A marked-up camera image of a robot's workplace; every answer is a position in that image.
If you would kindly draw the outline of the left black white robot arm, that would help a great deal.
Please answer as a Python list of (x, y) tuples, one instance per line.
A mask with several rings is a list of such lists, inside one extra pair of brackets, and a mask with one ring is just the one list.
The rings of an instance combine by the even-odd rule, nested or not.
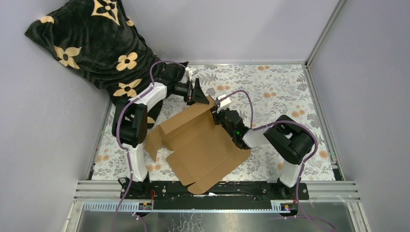
[(148, 112), (160, 101), (170, 95), (182, 96), (187, 105), (194, 103), (209, 104), (209, 100), (203, 93), (198, 78), (193, 76), (198, 73), (195, 67), (185, 68), (187, 81), (181, 83), (177, 80), (153, 78), (154, 67), (160, 64), (155, 62), (150, 68), (151, 83), (141, 94), (130, 99), (124, 99), (117, 103), (112, 127), (112, 134), (116, 137), (118, 145), (126, 151), (130, 176), (134, 181), (132, 193), (139, 199), (149, 195), (150, 186), (144, 182), (148, 171), (144, 162), (144, 142), (148, 131)]

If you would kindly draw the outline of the brown cardboard box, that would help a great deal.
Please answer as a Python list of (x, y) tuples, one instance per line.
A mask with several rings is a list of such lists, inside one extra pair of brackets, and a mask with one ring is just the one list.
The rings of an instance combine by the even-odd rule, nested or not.
[(179, 181), (193, 194), (203, 194), (251, 155), (239, 149), (223, 127), (215, 125), (209, 104), (195, 103), (164, 121), (146, 136), (144, 149), (156, 160), (165, 146), (172, 151), (166, 158)]

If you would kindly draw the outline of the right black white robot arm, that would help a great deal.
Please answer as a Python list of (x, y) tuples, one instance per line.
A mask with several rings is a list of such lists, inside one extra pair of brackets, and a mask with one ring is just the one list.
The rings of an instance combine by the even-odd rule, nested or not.
[(243, 123), (236, 110), (213, 107), (211, 114), (215, 125), (220, 125), (240, 149), (249, 150), (261, 145), (271, 145), (284, 159), (283, 170), (273, 193), (282, 199), (296, 196), (296, 185), (305, 161), (317, 150), (314, 134), (290, 117), (281, 115), (276, 121), (257, 128)]

